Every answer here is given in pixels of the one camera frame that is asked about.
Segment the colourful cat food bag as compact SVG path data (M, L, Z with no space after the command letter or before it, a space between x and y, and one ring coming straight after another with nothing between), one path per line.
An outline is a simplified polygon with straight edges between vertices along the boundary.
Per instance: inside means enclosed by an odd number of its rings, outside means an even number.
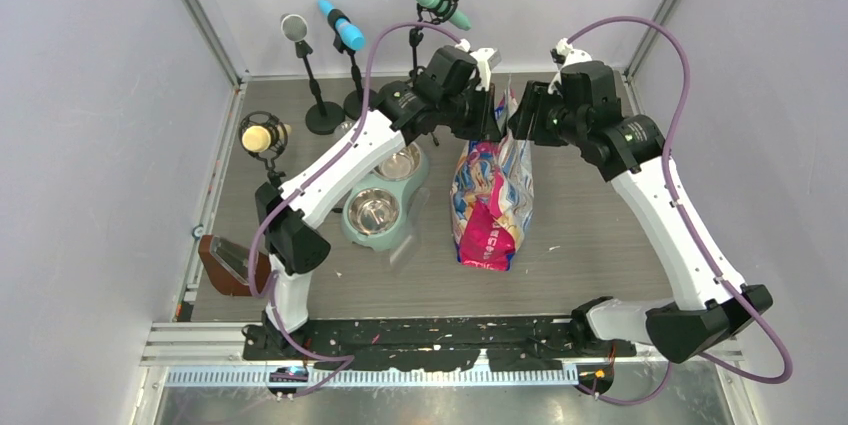
M508 271L533 216L530 144L509 130L497 142L467 141L450 200L457 261L467 267Z

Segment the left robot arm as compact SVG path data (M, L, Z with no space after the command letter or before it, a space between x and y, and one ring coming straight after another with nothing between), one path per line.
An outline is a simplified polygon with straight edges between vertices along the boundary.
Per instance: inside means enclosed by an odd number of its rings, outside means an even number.
M331 209L379 164L438 126L465 140L499 140L491 75L500 61L495 48L439 48L416 78L382 86L354 128L305 171L260 189L264 216L255 237L272 264L268 345L280 357L305 350L311 274L331 250L318 228Z

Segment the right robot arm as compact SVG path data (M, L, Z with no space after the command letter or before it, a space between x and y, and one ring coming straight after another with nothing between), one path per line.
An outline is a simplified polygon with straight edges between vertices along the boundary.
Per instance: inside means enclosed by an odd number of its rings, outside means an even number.
M645 115L622 112L613 70L600 61L564 66L551 82L527 82L508 126L535 145L572 145L625 201L642 226L672 290L669 299L622 301L604 296L571 313L571 342L596 355L612 340L651 345L683 363L737 335L773 297L750 284L723 257L675 183L662 156L664 136Z

